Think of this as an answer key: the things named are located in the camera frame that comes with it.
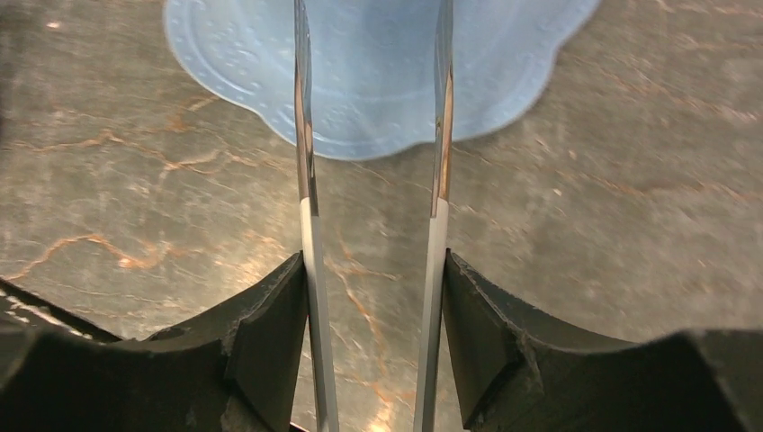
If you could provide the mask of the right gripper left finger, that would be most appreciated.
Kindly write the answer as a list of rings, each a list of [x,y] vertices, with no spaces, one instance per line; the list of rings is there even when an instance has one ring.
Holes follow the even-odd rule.
[[[294,254],[144,339],[1,284],[4,431],[290,431],[308,314]]]

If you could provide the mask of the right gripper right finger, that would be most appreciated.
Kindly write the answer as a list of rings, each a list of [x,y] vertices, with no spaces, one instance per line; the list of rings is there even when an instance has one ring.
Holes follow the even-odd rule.
[[[454,253],[444,322],[470,431],[759,431],[762,333],[689,329],[633,343],[539,310]]]

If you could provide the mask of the blue three-tier cake stand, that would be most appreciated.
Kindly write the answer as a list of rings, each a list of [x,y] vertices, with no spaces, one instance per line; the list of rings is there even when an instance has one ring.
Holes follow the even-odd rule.
[[[453,135],[467,140],[523,115],[596,1],[458,1]],[[383,158],[435,136],[437,1],[309,1],[314,147],[340,160]],[[168,44],[220,98],[294,141],[290,1],[166,3]]]

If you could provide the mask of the metal tongs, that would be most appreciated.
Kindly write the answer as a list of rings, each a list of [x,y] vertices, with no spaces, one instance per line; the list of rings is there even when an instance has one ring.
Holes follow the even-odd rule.
[[[320,239],[320,218],[311,119],[310,27],[306,6],[294,11],[294,125],[300,193],[301,242],[309,299],[309,328],[319,430],[339,429],[337,388],[330,343],[328,294]],[[413,428],[435,428],[444,264],[449,218],[453,134],[453,2],[443,1],[435,30],[435,163],[426,254],[423,318],[419,345]]]

